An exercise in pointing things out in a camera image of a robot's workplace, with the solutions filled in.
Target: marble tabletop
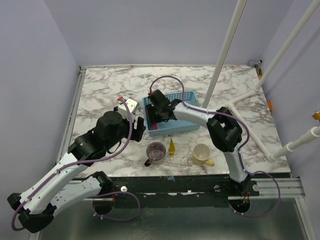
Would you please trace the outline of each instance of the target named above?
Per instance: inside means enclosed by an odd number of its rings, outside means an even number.
[[[141,99],[147,96],[151,82],[159,76],[172,75],[180,78],[185,90],[195,91],[201,104],[214,69],[214,66],[88,68],[85,73],[71,142],[77,136],[94,128],[97,119],[105,112],[113,110],[114,106],[118,105],[118,97],[130,97],[141,105]],[[258,81],[254,68],[249,66],[223,67],[208,108],[222,105],[227,100],[252,90]],[[181,92],[180,84],[170,78],[159,80],[154,84],[153,89],[159,89],[163,93]],[[269,151],[273,152],[282,147],[262,89],[256,96],[238,102],[235,106]],[[136,116],[143,117],[142,107],[138,109]],[[242,134],[243,139],[246,137],[245,132],[243,131]],[[208,130],[204,127],[200,127],[199,130],[173,134],[172,139],[176,146],[175,156],[167,155],[164,163],[159,166],[144,166],[147,159],[147,146],[152,142],[161,142],[168,149],[170,139],[171,136],[168,135],[150,137],[145,131],[140,142],[131,141],[120,155],[111,160],[93,164],[77,177],[83,178],[96,171],[104,171],[112,177],[229,173],[223,153],[215,148]],[[199,143],[210,147],[211,158],[215,162],[214,166],[197,165],[192,162],[192,149]],[[242,154],[244,163],[250,172],[257,170],[269,173],[290,172],[285,158],[269,162],[253,140],[242,148]]]

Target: gray floor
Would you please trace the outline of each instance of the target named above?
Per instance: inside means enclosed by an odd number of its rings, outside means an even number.
[[[249,212],[262,213],[275,200],[255,200]],[[134,209],[115,209],[115,217],[129,217]],[[283,199],[276,212],[246,218],[229,208],[145,208],[130,222],[93,217],[91,201],[67,209],[45,228],[42,240],[304,240],[294,199]]]

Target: beige mug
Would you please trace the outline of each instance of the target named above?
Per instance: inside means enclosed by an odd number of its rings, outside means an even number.
[[[205,164],[212,167],[215,163],[211,158],[209,158],[210,154],[211,151],[207,145],[203,143],[197,144],[192,151],[192,161],[198,165]]]

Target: mug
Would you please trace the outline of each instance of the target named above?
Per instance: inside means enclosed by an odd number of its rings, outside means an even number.
[[[209,158],[211,154],[210,148],[203,144],[197,144],[192,150],[192,161],[198,165],[208,165],[212,167],[215,165],[214,161]]]
[[[165,160],[166,147],[160,142],[153,142],[146,148],[146,155],[148,157],[144,165],[149,167],[152,165],[160,165]]]

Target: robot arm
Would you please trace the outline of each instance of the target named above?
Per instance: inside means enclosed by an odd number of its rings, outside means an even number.
[[[152,103],[152,105],[148,104],[146,106],[147,117],[151,124],[169,120],[185,120],[208,129],[214,146],[224,154],[229,167],[229,176],[234,181],[234,187],[239,191],[244,189],[250,177],[243,170],[237,153],[237,149],[242,141],[242,129],[237,121],[230,117],[209,114],[209,112],[221,112],[232,116],[226,107],[222,107],[219,110],[207,110],[192,106],[193,109],[190,109],[179,99],[170,101],[160,90],[155,90],[148,98]]]
[[[39,182],[23,193],[12,193],[7,201],[16,211],[20,209],[19,221],[31,233],[45,228],[54,217],[85,198],[112,192],[112,181],[104,172],[95,172],[79,184],[66,186],[79,173],[93,163],[88,160],[101,159],[109,150],[129,136],[130,123],[117,111],[108,111],[97,120],[95,128],[78,136],[68,148],[59,163],[51,169]],[[144,119],[138,117],[137,127],[132,123],[131,140],[142,139]],[[31,199],[28,197],[40,185],[45,184]]]

